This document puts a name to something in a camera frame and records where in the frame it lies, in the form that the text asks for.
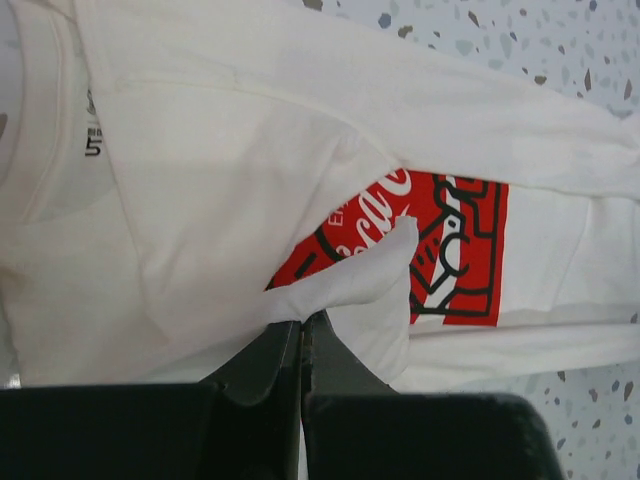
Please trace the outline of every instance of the speckled floor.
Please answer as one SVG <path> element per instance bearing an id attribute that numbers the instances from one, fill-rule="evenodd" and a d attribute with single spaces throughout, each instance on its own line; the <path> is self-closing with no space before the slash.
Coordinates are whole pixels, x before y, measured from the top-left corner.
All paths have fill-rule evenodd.
<path id="1" fill-rule="evenodd" d="M 618 116 L 640 110 L 640 0 L 288 1 L 584 98 Z M 526 397 L 545 418 L 569 479 L 640 479 L 640 363 L 461 390 Z"/>

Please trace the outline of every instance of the red rectangle print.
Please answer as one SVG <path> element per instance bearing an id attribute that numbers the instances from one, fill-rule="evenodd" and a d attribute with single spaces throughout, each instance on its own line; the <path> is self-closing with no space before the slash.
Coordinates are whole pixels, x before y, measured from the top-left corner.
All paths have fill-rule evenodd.
<path id="1" fill-rule="evenodd" d="M 496 326 L 508 186 L 398 170 L 333 212 L 303 240 L 269 288 L 288 285 L 375 245 L 398 216 L 417 218 L 411 323 Z"/>

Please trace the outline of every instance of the shirt sleeve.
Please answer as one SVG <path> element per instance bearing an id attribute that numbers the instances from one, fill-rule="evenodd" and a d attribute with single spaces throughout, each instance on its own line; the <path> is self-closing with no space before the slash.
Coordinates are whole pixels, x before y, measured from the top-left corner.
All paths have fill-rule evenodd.
<path id="1" fill-rule="evenodd" d="M 640 132 L 606 110 L 284 0 L 83 0 L 99 82 L 198 82 L 305 105 L 413 170 L 640 198 Z"/>

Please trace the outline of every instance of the coca-cola logo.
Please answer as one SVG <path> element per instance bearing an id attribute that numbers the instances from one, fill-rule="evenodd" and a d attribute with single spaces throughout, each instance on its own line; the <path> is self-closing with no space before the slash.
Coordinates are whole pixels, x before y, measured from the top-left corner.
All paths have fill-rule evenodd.
<path id="1" fill-rule="evenodd" d="M 507 187 L 398 170 L 333 212 L 296 247 L 271 286 L 292 283 L 375 245 L 397 217 L 418 220 L 411 263 L 412 322 L 495 325 Z"/>

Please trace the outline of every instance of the white fabric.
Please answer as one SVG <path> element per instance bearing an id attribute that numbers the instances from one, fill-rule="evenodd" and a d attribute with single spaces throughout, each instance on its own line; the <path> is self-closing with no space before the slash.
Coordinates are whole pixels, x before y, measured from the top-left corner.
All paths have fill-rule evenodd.
<path id="1" fill-rule="evenodd" d="M 147 379 L 197 380 L 269 321 L 332 306 L 363 362 L 411 389 L 640 356 L 637 326 L 618 325 L 637 303 L 636 207 L 576 195 L 640 196 L 630 119 L 280 0 L 14 5 L 26 101 L 0 187 L 0 292 L 25 383 L 133 380 L 190 354 Z M 109 153 L 95 168 L 85 58 Z M 298 241 L 401 166 L 520 186 L 502 320 L 612 324 L 576 328 L 584 349 L 565 327 L 410 328 L 409 221 L 262 293 Z"/>
<path id="2" fill-rule="evenodd" d="M 109 118 L 115 115 L 108 104 L 134 91 L 143 114 L 161 111 L 149 103 L 160 92 L 143 85 L 173 91 L 171 84 L 180 95 L 186 85 L 193 95 L 197 87 L 251 92 L 345 121 L 405 168 L 640 197 L 640 133 L 587 102 L 282 0 L 132 5 L 76 2 L 94 86 L 109 96 L 102 105 Z M 162 103 L 171 106 L 166 98 Z M 195 125 L 203 114 L 192 114 Z M 191 140 L 181 144 L 196 151 Z"/>
<path id="3" fill-rule="evenodd" d="M 9 4 L 0 0 L 0 183 L 13 154 L 21 102 L 20 40 Z"/>

